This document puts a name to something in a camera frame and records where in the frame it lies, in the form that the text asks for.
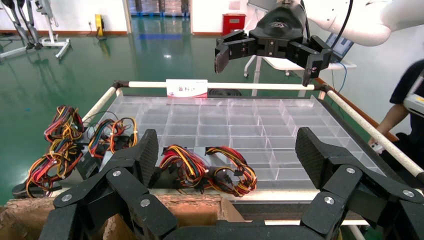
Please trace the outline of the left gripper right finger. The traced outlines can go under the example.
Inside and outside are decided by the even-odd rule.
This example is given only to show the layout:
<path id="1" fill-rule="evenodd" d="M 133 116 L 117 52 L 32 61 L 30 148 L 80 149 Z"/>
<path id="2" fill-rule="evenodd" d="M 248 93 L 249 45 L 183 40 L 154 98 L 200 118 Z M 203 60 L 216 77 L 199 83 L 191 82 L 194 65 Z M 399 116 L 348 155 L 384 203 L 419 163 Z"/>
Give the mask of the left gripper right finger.
<path id="1" fill-rule="evenodd" d="M 386 240 L 424 237 L 424 198 L 415 189 L 365 167 L 346 148 L 324 143 L 308 127 L 297 131 L 295 152 L 318 194 L 300 225 L 329 240 L 348 212 L 380 228 Z"/>

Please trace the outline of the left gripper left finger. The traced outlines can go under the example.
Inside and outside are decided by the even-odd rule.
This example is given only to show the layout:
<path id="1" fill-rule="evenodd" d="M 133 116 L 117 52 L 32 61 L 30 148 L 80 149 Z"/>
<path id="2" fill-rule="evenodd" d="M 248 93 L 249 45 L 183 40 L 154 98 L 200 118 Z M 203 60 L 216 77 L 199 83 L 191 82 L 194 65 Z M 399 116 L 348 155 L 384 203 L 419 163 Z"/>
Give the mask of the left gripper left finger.
<path id="1" fill-rule="evenodd" d="M 90 240 L 119 215 L 139 240 L 162 240 L 178 219 L 148 189 L 158 159 L 157 132 L 116 151 L 98 173 L 60 193 L 40 233 L 42 240 Z"/>

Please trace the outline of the person hand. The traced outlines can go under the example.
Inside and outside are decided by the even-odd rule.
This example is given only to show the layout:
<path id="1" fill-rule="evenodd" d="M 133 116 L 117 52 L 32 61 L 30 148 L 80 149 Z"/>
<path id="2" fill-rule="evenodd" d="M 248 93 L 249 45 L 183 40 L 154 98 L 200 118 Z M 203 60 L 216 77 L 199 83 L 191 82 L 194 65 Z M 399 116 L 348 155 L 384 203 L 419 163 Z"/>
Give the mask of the person hand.
<path id="1" fill-rule="evenodd" d="M 372 148 L 372 150 L 374 152 L 376 152 L 378 155 L 381 155 L 384 151 L 385 148 L 383 145 L 381 145 L 379 142 L 377 142 L 377 140 L 375 140 L 373 137 L 370 138 L 370 140 L 368 141 L 368 145 Z"/>

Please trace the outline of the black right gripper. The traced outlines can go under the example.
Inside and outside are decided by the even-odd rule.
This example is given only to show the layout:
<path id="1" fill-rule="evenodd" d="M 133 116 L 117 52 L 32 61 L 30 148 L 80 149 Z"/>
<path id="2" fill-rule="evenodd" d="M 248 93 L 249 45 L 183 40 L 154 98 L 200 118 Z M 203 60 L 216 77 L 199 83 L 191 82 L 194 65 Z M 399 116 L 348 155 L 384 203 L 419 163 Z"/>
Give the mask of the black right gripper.
<path id="1" fill-rule="evenodd" d="M 248 34 L 237 30 L 216 40 L 215 73 L 220 74 L 230 60 L 253 55 L 288 59 L 304 69 L 301 84 L 306 87 L 329 67 L 333 53 L 320 37 L 305 38 L 306 21 L 301 3 L 276 3 Z"/>

